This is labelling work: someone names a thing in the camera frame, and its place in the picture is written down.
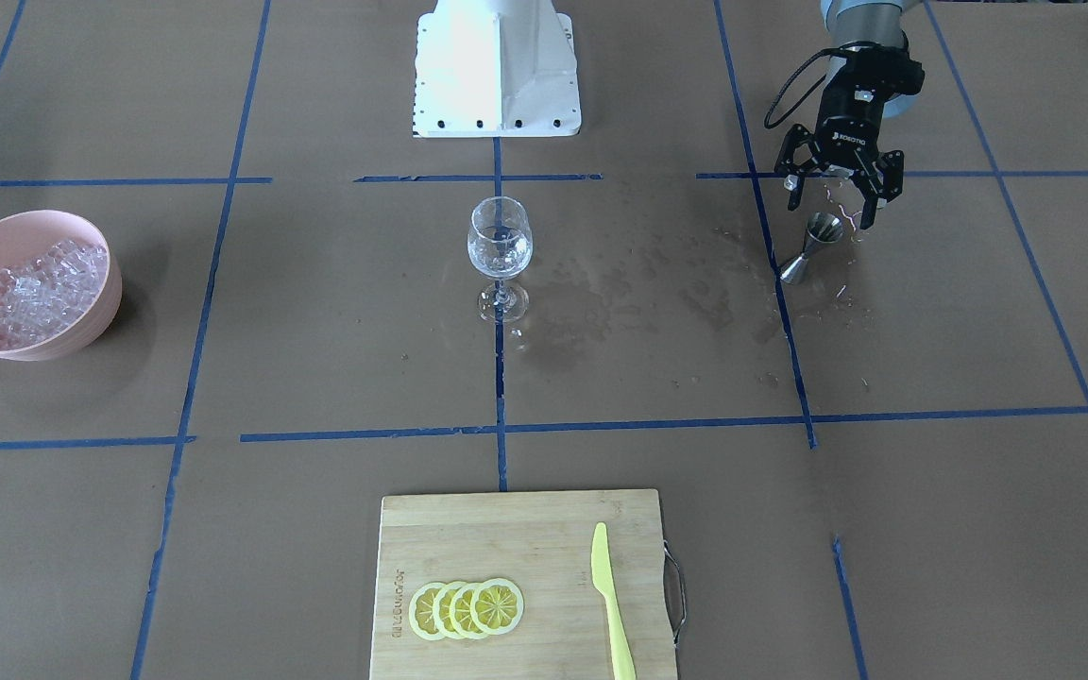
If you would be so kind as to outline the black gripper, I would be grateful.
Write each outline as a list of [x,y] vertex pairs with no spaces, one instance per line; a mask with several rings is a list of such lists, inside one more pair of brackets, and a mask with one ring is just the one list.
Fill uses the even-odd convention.
[[885,90],[877,83],[829,83],[824,87],[813,133],[795,124],[787,129],[774,161],[789,193],[787,211],[798,211],[809,174],[858,176],[863,196],[858,228],[871,228],[881,205],[903,191],[904,151],[879,151]]

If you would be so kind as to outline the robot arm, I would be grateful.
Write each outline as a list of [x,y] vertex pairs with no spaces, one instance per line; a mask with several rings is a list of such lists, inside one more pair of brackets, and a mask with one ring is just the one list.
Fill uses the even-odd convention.
[[794,124],[786,137],[774,171],[786,178],[789,210],[802,203],[811,174],[837,174],[860,191],[862,207],[856,228],[868,230],[876,212],[903,191],[904,154],[882,151],[879,137],[885,120],[907,110],[923,90],[925,70],[910,52],[901,25],[914,1],[824,1],[825,29],[832,44],[800,65],[772,100],[781,103],[789,86],[821,58],[830,63],[813,87],[821,92],[812,127]]

